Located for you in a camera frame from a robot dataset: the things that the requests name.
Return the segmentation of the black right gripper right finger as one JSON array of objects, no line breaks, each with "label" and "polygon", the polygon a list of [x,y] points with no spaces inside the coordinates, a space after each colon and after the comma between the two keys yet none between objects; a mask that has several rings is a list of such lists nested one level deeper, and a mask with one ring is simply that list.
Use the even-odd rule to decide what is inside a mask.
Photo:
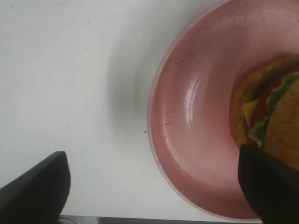
[{"label": "black right gripper right finger", "polygon": [[264,224],[299,222],[299,172],[251,144],[240,148],[238,181]]}]

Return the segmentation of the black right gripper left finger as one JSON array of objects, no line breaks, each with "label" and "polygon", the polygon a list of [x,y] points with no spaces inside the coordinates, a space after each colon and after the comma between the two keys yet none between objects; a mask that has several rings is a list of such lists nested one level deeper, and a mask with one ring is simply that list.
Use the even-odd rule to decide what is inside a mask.
[{"label": "black right gripper left finger", "polygon": [[57,151],[0,189],[0,222],[56,224],[69,193],[67,156]]}]

